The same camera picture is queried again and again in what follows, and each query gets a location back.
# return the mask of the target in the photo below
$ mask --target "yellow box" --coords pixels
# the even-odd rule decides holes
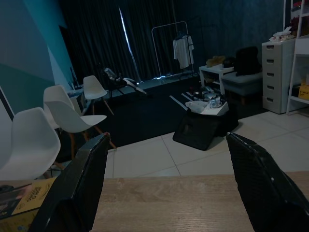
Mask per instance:
[[[309,100],[309,86],[301,86],[299,88],[299,98]]]
[[[0,232],[26,232],[56,178],[0,194]]]

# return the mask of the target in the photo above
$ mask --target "table top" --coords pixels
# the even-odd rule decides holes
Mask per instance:
[[[199,69],[210,73],[220,74],[220,73],[230,73],[234,70],[234,67],[222,69],[222,64],[218,64],[212,67],[207,67],[207,65],[201,66],[199,67]]]
[[[309,172],[287,173],[309,197]],[[253,232],[233,175],[105,179],[92,232]]]

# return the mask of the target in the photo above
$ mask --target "black curtain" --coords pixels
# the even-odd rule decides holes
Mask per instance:
[[[175,22],[173,0],[117,1],[141,80],[159,77],[151,30],[153,27]],[[176,35],[174,25],[154,30],[155,45],[163,75],[180,71],[179,63],[173,59],[173,40]]]
[[[97,64],[132,79],[137,73],[126,43],[119,5],[115,0],[60,0],[83,78],[95,75],[103,80]]]

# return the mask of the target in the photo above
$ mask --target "dark wall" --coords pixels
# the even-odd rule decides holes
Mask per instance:
[[[214,55],[235,56],[238,49],[257,46],[261,60],[261,43],[282,31],[283,0],[175,0],[176,20],[188,21],[195,49],[195,66],[206,65]]]

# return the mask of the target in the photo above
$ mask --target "white side table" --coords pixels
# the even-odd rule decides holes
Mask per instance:
[[[206,65],[201,66],[201,67],[199,67],[199,74],[200,74],[202,86],[203,87],[205,86],[205,83],[204,83],[204,77],[206,76],[205,72],[216,73],[216,74],[219,75],[219,83],[216,82],[216,81],[214,81],[213,83],[220,85],[221,94],[225,94],[224,86],[223,86],[223,83],[222,83],[222,77],[223,77],[224,74],[230,73],[230,72],[233,72],[233,71],[234,71],[234,67],[224,69],[224,68],[222,68],[222,64],[218,64],[218,65],[212,66],[212,67],[207,67]]]

